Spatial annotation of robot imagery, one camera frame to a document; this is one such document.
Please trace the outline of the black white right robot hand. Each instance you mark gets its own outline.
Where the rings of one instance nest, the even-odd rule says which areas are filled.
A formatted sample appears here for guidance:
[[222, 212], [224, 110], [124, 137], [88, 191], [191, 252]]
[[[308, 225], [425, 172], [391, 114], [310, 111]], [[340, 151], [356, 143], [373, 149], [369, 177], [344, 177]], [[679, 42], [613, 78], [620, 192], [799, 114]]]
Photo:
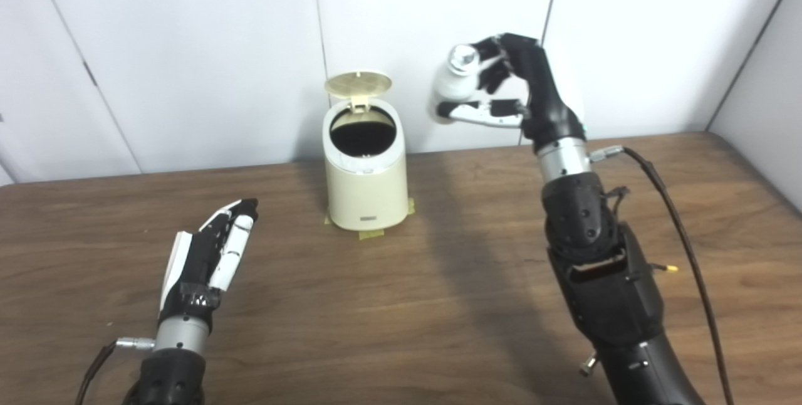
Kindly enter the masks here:
[[[493, 95], [513, 77], [525, 82], [524, 100], [476, 98], [478, 91]], [[586, 139], [580, 117], [560, 95], [549, 57], [535, 38], [503, 33], [456, 45], [435, 75], [432, 94], [436, 117], [520, 129], [538, 150], [565, 137]]]

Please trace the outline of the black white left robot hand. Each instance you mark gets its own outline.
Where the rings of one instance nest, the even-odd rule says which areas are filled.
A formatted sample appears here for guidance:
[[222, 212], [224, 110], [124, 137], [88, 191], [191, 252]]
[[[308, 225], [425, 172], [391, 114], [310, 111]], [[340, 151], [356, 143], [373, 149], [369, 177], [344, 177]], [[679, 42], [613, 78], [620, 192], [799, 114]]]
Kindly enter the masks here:
[[158, 323], [174, 317], [202, 320], [212, 330], [212, 314], [229, 290], [258, 221], [259, 202], [241, 199], [218, 209], [195, 233], [174, 239], [160, 294]]

